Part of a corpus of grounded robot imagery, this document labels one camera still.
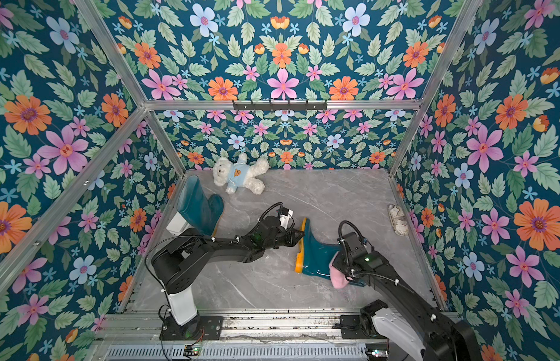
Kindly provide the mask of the pink microfiber cloth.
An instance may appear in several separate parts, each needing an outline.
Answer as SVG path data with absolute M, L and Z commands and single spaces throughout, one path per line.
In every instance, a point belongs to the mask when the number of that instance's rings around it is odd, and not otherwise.
M 331 284 L 337 290 L 343 289 L 349 284 L 349 280 L 346 276 L 334 267 L 333 264 L 329 265 L 329 276 Z

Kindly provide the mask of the teal rubber boot orange sole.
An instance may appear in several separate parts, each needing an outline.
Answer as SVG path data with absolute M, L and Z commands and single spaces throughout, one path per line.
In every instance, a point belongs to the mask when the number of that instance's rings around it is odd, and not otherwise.
M 207 196 L 197 175 L 189 176 L 179 195 L 179 212 L 203 236 L 213 236 L 224 211 L 224 200 L 218 194 Z

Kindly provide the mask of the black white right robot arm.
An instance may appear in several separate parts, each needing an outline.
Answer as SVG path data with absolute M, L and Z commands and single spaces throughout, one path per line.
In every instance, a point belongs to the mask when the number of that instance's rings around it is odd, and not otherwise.
M 339 233 L 334 268 L 351 281 L 363 281 L 385 296 L 372 303 L 368 324 L 415 360 L 481 360 L 474 331 L 423 299 L 380 252 L 368 251 L 358 233 Z

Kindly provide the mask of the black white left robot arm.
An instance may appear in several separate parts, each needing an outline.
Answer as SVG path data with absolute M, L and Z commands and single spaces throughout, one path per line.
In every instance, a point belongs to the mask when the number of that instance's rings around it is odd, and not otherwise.
M 289 221 L 285 227 L 280 218 L 266 216 L 248 234 L 232 239 L 203 236 L 194 228 L 185 230 L 151 259 L 155 277 L 161 283 L 169 304 L 171 319 L 187 326 L 197 319 L 198 311 L 191 286 L 209 263 L 252 263 L 269 249 L 292 248 L 304 232 Z

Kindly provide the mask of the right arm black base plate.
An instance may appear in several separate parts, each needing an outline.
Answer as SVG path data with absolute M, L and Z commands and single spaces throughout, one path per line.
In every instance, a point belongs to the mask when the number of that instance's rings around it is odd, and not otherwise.
M 371 339 L 375 338 L 364 331 L 361 326 L 359 315 L 341 315 L 339 319 L 339 330 L 343 339 Z

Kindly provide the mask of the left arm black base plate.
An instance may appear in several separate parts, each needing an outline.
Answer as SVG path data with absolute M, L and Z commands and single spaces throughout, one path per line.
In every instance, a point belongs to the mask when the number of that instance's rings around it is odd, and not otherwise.
M 161 341 L 214 341 L 219 340 L 224 318 L 221 316 L 194 317 L 184 326 L 179 325 L 173 316 L 167 316 L 163 322 Z

